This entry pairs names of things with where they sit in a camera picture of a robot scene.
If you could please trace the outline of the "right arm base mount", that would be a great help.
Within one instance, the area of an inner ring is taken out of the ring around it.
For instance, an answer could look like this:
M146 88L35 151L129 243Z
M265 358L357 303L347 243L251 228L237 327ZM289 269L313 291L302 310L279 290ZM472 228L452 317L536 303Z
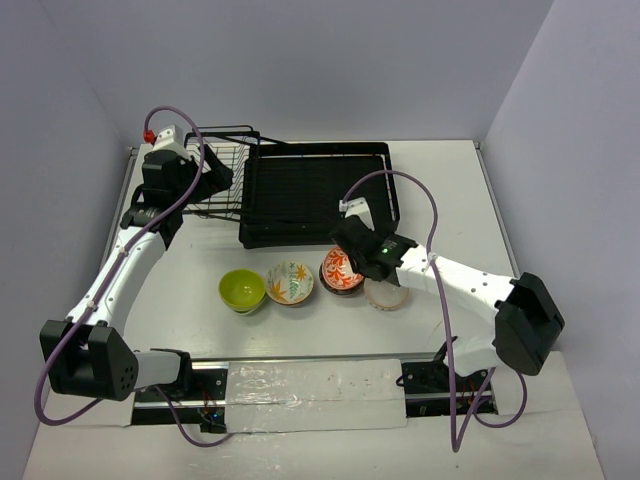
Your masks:
M487 375L487 370L480 370L468 377L455 376L457 415L465 415L476 398L480 399L477 408L479 413L496 412L491 385L479 394ZM396 379L396 385L404 391L408 418L450 414L448 369L444 364L433 361L402 361L401 375Z

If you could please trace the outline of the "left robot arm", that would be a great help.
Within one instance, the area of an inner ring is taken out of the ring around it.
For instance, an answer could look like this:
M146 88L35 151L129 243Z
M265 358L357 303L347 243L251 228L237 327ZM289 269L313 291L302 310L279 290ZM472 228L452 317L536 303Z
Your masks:
M49 320L40 331L45 366L37 381L36 404L45 386L94 401L122 401L135 390L155 385L176 399L193 391L196 376L188 353L136 353L122 334L146 278L183 224L184 209L231 186L231 169L208 145L200 152L200 160L173 146L145 155L143 181L98 277L65 319Z

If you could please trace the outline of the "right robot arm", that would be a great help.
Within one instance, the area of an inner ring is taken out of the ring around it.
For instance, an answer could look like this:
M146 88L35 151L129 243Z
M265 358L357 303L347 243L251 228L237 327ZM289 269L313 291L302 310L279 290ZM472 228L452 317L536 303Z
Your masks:
M433 253L397 235L383 236L356 216L342 219L330 238L364 277L397 287L445 295L488 324L488 332L452 340L453 356L434 367L435 382L455 391L480 370L506 366L538 375L565 321L544 282L525 272L519 278L493 275Z

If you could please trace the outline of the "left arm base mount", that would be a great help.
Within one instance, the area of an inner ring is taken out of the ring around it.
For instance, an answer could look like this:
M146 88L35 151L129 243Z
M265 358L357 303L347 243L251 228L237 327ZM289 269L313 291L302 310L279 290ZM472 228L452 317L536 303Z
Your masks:
M226 390L228 362L197 361L192 365L191 384L183 393L163 387L181 425L197 427L200 433L226 434ZM153 387L134 396L133 426L174 425L175 419L164 397Z

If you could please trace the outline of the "orange floral bowl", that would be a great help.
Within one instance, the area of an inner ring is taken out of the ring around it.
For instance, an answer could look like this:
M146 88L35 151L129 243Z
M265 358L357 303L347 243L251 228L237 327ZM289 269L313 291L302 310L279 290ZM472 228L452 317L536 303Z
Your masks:
M337 289L349 289L364 282L364 276L352 269L349 257L339 247L328 251L320 266L320 274L323 281Z

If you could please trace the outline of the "black leaf pattern bowl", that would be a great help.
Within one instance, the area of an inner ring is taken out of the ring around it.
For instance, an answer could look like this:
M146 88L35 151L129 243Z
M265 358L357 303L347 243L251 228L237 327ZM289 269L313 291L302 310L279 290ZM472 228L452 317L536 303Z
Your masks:
M338 297L350 297L359 293L359 291L362 289L364 285L364 282L361 281L360 283L358 283L357 285L349 289L337 289L327 284L325 281L322 281L321 285L332 295L335 295Z

